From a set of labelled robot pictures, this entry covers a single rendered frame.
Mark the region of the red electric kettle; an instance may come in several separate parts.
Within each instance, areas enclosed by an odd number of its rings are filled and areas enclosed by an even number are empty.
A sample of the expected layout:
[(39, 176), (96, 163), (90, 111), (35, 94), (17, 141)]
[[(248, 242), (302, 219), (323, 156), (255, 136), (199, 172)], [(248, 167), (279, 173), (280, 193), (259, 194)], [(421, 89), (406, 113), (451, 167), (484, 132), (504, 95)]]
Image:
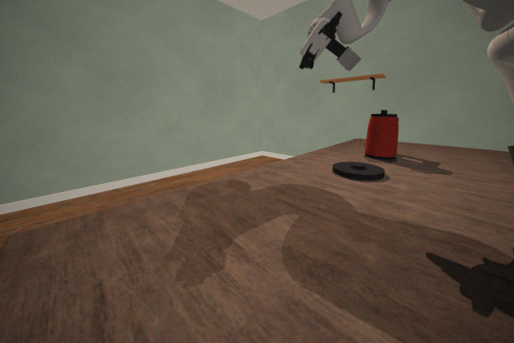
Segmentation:
[(398, 114), (371, 114), (365, 144), (365, 156), (393, 160), (398, 148)]

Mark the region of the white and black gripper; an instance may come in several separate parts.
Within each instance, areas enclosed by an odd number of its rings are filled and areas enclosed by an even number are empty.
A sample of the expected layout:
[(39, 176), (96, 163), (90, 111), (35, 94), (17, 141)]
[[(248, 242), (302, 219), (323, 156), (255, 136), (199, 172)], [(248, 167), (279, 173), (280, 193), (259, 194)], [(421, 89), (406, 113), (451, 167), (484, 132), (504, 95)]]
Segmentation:
[[(307, 33), (307, 40), (300, 51), (300, 54), (303, 56), (299, 66), (301, 69), (304, 69), (305, 67), (313, 69), (316, 59), (327, 47), (329, 42), (336, 38), (334, 34), (336, 34), (337, 25), (339, 24), (341, 16), (342, 13), (338, 11), (331, 21), (327, 18), (322, 18), (320, 22), (313, 24), (316, 25), (315, 28), (311, 25), (308, 30), (308, 33), (310, 32), (311, 34), (309, 35)], [(311, 28), (312, 30), (310, 30)]]

